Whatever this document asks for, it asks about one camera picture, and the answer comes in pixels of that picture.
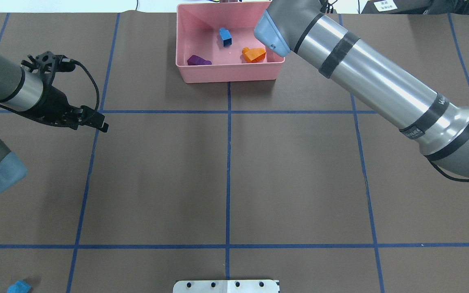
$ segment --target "black cable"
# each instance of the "black cable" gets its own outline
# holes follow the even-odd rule
[[[88,75],[88,77],[90,78],[92,84],[93,84],[93,87],[95,88],[95,94],[96,94],[96,102],[95,102],[95,109],[94,109],[94,112],[91,113],[91,115],[89,115],[88,117],[82,119],[80,122],[77,122],[77,123],[72,123],[72,124],[56,124],[56,123],[53,123],[53,122],[45,122],[41,119],[38,119],[36,117],[33,117],[33,116],[30,116],[28,114],[25,114],[23,112],[19,112],[19,111],[16,111],[12,108],[9,108],[5,105],[2,105],[0,104],[0,108],[2,109],[5,109],[7,111],[10,111],[12,113],[15,113],[21,117],[24,117],[24,118],[27,118],[27,119],[30,119],[34,122],[37,122],[37,123],[41,123],[41,124],[44,124],[44,125],[47,125],[47,126],[54,126],[54,127],[75,127],[75,126],[80,126],[80,125],[83,125],[85,122],[87,122],[89,119],[91,119],[95,113],[97,113],[97,110],[99,109],[99,100],[100,100],[100,95],[99,95],[99,88],[97,86],[97,83],[95,82],[95,80],[93,79],[92,75],[90,74],[90,72],[86,69],[86,67],[84,67],[84,65],[82,65],[82,63],[80,63],[79,61],[76,61],[76,60],[73,60],[73,63],[75,65],[79,65],[82,70],[84,70],[84,72],[86,73],[86,75]]]
[[[461,178],[455,178],[455,177],[452,177],[448,174],[446,174],[441,168],[439,168],[439,166],[437,166],[436,164],[430,162],[430,164],[432,165],[433,168],[435,168],[435,170],[437,170],[439,173],[441,173],[441,175],[445,176],[446,178],[450,179],[450,180],[453,180],[453,181],[457,181],[457,182],[469,182],[469,179],[461,179]]]

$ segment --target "blue joint cap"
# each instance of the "blue joint cap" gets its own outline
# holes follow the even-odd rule
[[[285,57],[291,51],[267,10],[254,28],[254,36],[281,57]]]
[[[231,33],[226,28],[220,28],[218,30],[218,33],[220,34],[220,37],[222,38],[224,47],[230,46],[233,43],[233,40],[231,38]]]
[[[28,283],[23,280],[19,280],[8,287],[7,293],[28,293],[30,289],[32,289],[32,286],[28,285]]]
[[[0,162],[0,193],[16,184],[28,173],[14,152],[8,153]]]

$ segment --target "sticker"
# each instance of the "sticker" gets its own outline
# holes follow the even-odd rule
[[[377,11],[393,11],[394,9],[397,9],[394,0],[382,0],[374,2],[374,5],[376,5]]]

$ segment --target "purple block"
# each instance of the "purple block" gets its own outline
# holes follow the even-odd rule
[[[211,61],[203,59],[197,55],[192,55],[188,59],[188,65],[211,65]]]

